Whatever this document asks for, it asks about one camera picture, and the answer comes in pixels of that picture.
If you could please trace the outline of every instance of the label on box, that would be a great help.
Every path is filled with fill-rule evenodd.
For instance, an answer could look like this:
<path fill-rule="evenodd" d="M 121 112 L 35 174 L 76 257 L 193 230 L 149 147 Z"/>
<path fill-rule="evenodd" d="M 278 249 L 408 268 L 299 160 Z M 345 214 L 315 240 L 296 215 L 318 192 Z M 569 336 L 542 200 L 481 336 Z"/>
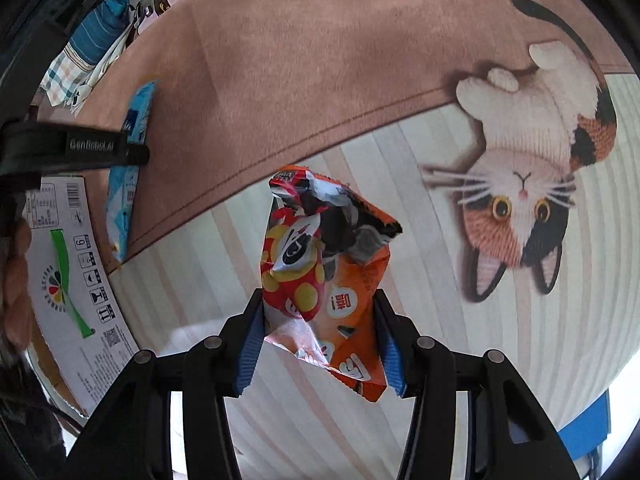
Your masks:
<path fill-rule="evenodd" d="M 100 261 L 81 177 L 45 177 L 27 193 L 29 292 L 38 326 L 66 385 L 91 413 L 138 351 Z M 61 230 L 68 290 L 51 232 Z"/>

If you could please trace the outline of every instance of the plaid fabric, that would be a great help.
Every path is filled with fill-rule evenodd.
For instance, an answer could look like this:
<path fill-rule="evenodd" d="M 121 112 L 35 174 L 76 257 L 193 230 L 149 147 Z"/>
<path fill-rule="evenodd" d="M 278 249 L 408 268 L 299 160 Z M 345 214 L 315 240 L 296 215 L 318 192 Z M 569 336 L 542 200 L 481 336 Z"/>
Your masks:
<path fill-rule="evenodd" d="M 52 106 L 71 104 L 111 45 L 127 28 L 129 0 L 105 0 L 82 20 L 69 43 L 53 60 L 40 87 Z"/>
<path fill-rule="evenodd" d="M 85 83 L 95 66 L 89 65 L 76 54 L 70 44 L 53 60 L 40 86 L 47 92 L 51 106 L 71 99 L 76 89 Z"/>

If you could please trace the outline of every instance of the striped fabric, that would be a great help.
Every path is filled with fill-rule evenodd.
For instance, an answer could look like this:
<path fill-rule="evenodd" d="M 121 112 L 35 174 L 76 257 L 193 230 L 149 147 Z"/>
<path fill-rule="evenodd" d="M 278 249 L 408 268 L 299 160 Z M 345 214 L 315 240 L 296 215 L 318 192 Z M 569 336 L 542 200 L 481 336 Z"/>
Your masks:
<path fill-rule="evenodd" d="M 607 388 L 640 344 L 640 81 L 609 75 L 618 138 L 609 158 L 576 174 L 560 277 L 548 296 L 529 269 L 508 270 L 483 303 L 460 294 L 467 243 L 460 208 L 423 184 L 420 168 L 462 167 L 482 147 L 447 105 L 302 163 L 350 184 L 404 233 L 382 282 L 396 311 L 452 350 L 508 355 L 558 428 Z M 110 282 L 141 348 L 169 354 L 217 334 L 259 286 L 271 206 L 266 180 L 246 188 L 125 263 Z M 265 344 L 242 397 L 227 402 L 246 480 L 388 480 L 402 458 L 413 402 L 388 388 L 371 404 Z M 464 478 L 466 399 L 458 397 L 452 478 Z"/>
<path fill-rule="evenodd" d="M 51 62 L 40 87 L 52 106 L 70 104 L 78 87 L 129 24 L 129 0 L 104 0 L 82 20 L 66 47 Z"/>

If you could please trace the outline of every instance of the blue plastic packet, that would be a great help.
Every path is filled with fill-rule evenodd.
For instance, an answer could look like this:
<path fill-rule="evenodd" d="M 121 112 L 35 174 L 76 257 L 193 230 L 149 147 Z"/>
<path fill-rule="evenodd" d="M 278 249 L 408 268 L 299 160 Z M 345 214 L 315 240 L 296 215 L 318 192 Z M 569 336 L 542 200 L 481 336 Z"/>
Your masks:
<path fill-rule="evenodd" d="M 135 144 L 144 144 L 146 121 L 151 108 L 151 98 L 156 82 L 141 86 L 129 103 L 127 117 L 122 123 L 122 131 L 128 132 L 127 139 Z M 137 166 L 113 166 L 109 172 L 107 188 L 107 234 L 111 252 L 119 263 L 127 256 L 127 239 L 133 199 L 138 186 Z"/>

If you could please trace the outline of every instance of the yellow cat eye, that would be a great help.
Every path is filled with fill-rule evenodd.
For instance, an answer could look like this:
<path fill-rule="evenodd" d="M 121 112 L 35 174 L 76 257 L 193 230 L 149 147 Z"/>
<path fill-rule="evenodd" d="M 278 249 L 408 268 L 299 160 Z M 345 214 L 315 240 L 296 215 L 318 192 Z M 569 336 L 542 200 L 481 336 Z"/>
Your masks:
<path fill-rule="evenodd" d="M 536 202 L 533 213 L 536 216 L 536 220 L 538 220 L 539 222 L 544 223 L 549 220 L 549 217 L 551 216 L 551 207 L 546 198 L 541 198 Z"/>
<path fill-rule="evenodd" d="M 511 200 L 505 196 L 497 196 L 492 203 L 491 212 L 496 220 L 501 222 L 511 216 Z"/>

